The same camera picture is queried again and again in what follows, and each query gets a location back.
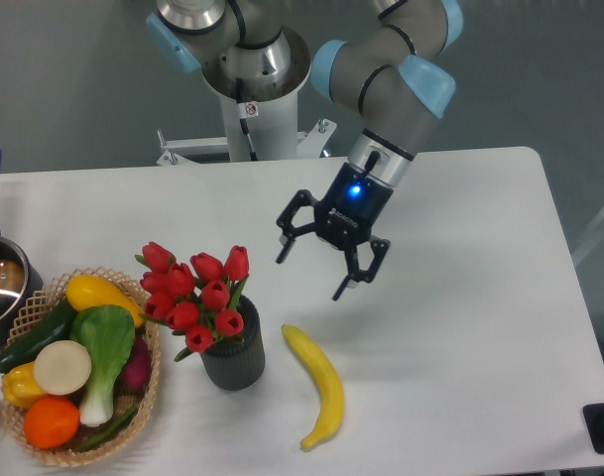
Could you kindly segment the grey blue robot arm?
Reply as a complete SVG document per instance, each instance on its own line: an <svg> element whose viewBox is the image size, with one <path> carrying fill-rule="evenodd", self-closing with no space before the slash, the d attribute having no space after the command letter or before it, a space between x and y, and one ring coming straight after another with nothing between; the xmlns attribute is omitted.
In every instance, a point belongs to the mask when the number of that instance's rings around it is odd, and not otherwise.
<svg viewBox="0 0 604 476"><path fill-rule="evenodd" d="M298 93L311 83L366 127L325 196L297 192L278 217L290 250L307 233L341 251L342 286L373 281L389 250L373 226L453 97L433 63L463 28L454 1L376 1L380 28L311 53L261 1L160 1L146 21L177 69L200 71L217 94L234 162L290 159L298 150Z"/></svg>

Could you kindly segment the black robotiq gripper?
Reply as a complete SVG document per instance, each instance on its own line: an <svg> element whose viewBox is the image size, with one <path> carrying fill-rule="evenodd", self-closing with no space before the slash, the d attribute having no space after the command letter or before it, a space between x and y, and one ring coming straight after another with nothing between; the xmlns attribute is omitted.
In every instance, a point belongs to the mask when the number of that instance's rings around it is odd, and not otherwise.
<svg viewBox="0 0 604 476"><path fill-rule="evenodd" d="M389 201L393 190L344 163L322 200L307 189L298 190L279 217L276 225L281 229L282 249L276 258L283 264L297 238L314 233L334 248L343 251L347 273L332 299L338 301L347 288L358 283L372 283L391 247L391 242L372 236L372 228ZM293 220L301 208L313 208L309 223L296 226ZM367 242L373 257L367 269L359 265L357 246Z"/></svg>

